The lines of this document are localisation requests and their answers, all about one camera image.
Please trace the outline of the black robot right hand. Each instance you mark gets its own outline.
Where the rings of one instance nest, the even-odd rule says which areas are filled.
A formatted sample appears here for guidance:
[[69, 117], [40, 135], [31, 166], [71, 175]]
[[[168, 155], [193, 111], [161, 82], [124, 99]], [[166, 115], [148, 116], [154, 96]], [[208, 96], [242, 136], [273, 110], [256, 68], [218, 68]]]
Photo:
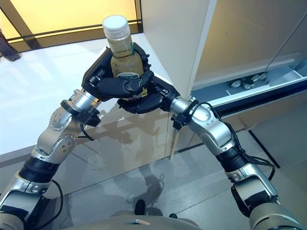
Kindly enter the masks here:
[[133, 101], [118, 99], [119, 107], [133, 114], [144, 114], [158, 108], [165, 112], [170, 112], [172, 101], [180, 96], [173, 85], [157, 76], [153, 76], [146, 89], [147, 95], [145, 97]]

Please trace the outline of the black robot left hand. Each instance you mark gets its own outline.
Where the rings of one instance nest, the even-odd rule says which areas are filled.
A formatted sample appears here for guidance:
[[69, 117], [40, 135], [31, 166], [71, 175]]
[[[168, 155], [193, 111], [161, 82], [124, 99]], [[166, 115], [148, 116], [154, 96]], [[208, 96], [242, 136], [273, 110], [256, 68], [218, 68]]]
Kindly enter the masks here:
[[154, 73], [148, 63], [149, 55], [137, 44], [133, 43], [135, 54], [139, 54], [142, 60], [143, 74], [139, 79], [114, 78], [111, 69], [113, 56], [109, 47], [105, 47], [103, 53], [94, 64], [85, 72], [82, 80], [82, 88], [100, 101], [110, 98], [131, 98], [140, 94], [143, 88], [148, 88]]

